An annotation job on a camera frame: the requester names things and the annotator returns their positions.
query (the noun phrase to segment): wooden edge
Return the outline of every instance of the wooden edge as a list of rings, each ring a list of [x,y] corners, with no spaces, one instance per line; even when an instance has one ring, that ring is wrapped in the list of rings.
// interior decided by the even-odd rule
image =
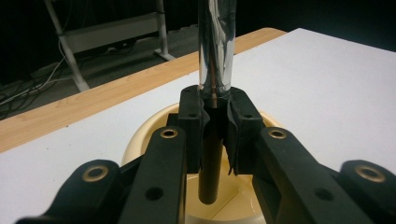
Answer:
[[[235,40],[235,54],[285,34],[272,28],[242,35]],[[198,53],[153,66],[99,87],[0,121],[0,152],[85,119],[198,70]]]

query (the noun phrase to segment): cable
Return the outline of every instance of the cable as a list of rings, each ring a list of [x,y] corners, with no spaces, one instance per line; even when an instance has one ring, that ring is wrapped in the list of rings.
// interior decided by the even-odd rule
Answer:
[[[46,82],[44,82],[43,84],[38,84],[38,85],[33,86],[33,89],[32,89],[32,88],[29,88],[29,89],[26,89],[26,90],[24,90],[24,91],[22,91],[22,92],[20,92],[20,93],[18,93],[18,94],[16,94],[16,95],[13,95],[13,96],[11,96],[11,97],[8,97],[6,100],[2,101],[2,102],[0,103],[0,105],[4,105],[4,104],[6,104],[6,103],[8,103],[8,102],[10,102],[10,101],[12,101],[12,100],[14,100],[15,98],[17,98],[17,97],[19,97],[19,96],[23,96],[23,95],[26,94],[26,93],[32,93],[33,91],[39,91],[39,90],[41,90],[41,89],[42,89],[45,85],[47,85],[47,83],[50,81],[50,79],[52,78],[53,74],[54,74],[55,71],[58,69],[58,67],[61,65],[61,63],[64,61],[64,59],[65,59],[65,57],[63,57],[63,58],[61,59],[61,61],[58,62],[58,64],[56,65],[56,67],[52,70],[52,73],[51,73],[51,74],[49,75],[49,77],[47,78]]]
[[[88,4],[90,3],[90,0],[86,0],[85,2],[85,9],[84,9],[84,19],[82,20],[82,25],[81,28],[85,27],[85,22],[87,21],[87,10],[88,10]]]
[[[61,52],[62,56],[64,56],[64,59],[66,59],[67,64],[70,66],[70,62],[69,60],[67,60],[67,57],[66,55],[64,55],[64,51],[61,48],[61,40],[58,40],[58,50],[59,52]]]
[[[73,0],[70,0],[70,8],[69,8],[69,12],[67,13],[67,19],[66,22],[64,23],[64,28],[62,29],[63,31],[66,29],[66,26],[69,23],[70,15],[72,14],[72,9],[73,9]]]
[[[14,87],[14,86],[16,86],[16,85],[21,85],[21,83],[19,83],[19,82],[13,82],[13,83],[11,83],[11,84],[9,84],[9,85],[6,85],[3,89],[1,89],[0,90],[0,92],[1,91],[5,91],[5,90],[8,90],[8,89],[10,89],[11,87]]]
[[[60,70],[60,72],[58,73],[58,75],[56,77],[59,78],[62,75],[63,71],[64,71],[63,69]],[[47,91],[50,88],[52,88],[57,83],[58,80],[60,80],[60,79],[55,79],[55,80],[47,82],[47,84],[45,86],[48,86],[49,83],[53,83],[53,84],[51,84],[49,87],[44,89],[44,91]],[[20,96],[20,97],[14,99],[13,101],[9,102],[7,109],[0,111],[0,119],[5,119],[9,114],[17,112],[17,111],[25,110],[27,107],[29,107],[39,97],[39,95],[43,92],[42,90],[35,89],[35,86],[42,86],[42,84],[38,85],[36,83],[37,83],[37,80],[34,80],[34,83],[30,87],[29,92],[27,92],[23,98],[22,98],[22,96]]]
[[[72,79],[72,78],[71,77],[59,78],[59,79],[51,80],[47,84],[50,84],[52,82],[58,82],[58,81],[66,81],[66,80],[70,80],[70,79]]]

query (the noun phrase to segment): black mechanical arm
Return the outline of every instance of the black mechanical arm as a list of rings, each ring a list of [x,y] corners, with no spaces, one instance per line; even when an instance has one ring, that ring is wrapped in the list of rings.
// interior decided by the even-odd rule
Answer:
[[[216,113],[227,119],[215,122],[224,130],[215,138],[223,140],[235,175],[253,175],[267,223],[396,223],[394,174],[368,161],[347,161],[336,173],[292,133],[265,127],[243,91],[232,88],[226,110],[213,112],[191,86],[181,92],[178,114],[151,136],[143,156],[121,168],[113,161],[81,165],[44,215],[18,224],[184,223],[186,174],[214,171],[216,179],[203,149],[206,141],[218,141],[207,140],[213,138],[207,127],[216,126],[210,121]],[[217,180],[200,180],[203,203],[216,200],[212,182]]]

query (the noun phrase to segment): dark background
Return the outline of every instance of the dark background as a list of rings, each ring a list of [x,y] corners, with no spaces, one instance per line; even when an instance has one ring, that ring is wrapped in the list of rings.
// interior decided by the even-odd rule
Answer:
[[[168,30],[197,23],[197,1],[163,0]],[[65,30],[155,11],[155,0],[59,0],[53,3]],[[396,1],[239,0],[236,35],[262,27],[296,28],[396,51]],[[0,83],[30,79],[36,69],[62,58],[42,0],[0,3]]]

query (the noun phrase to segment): mounting hole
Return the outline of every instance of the mounting hole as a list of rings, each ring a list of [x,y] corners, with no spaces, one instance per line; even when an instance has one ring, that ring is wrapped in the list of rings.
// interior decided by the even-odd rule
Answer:
[[[163,190],[160,188],[150,188],[146,191],[146,198],[150,201],[157,201],[163,196]]]
[[[322,201],[330,202],[334,199],[334,196],[326,189],[315,189],[315,195]]]
[[[367,165],[358,165],[355,167],[355,172],[364,179],[382,183],[385,181],[385,176],[377,169]]]
[[[99,181],[108,174],[108,168],[104,165],[96,165],[89,167],[84,174],[82,179],[85,182],[96,182]]]
[[[268,132],[268,134],[271,137],[276,138],[276,139],[284,139],[284,138],[286,138],[286,133],[284,133],[283,131],[280,131],[280,130],[270,130]]]
[[[162,138],[174,138],[177,136],[177,131],[173,129],[165,129],[161,132]]]

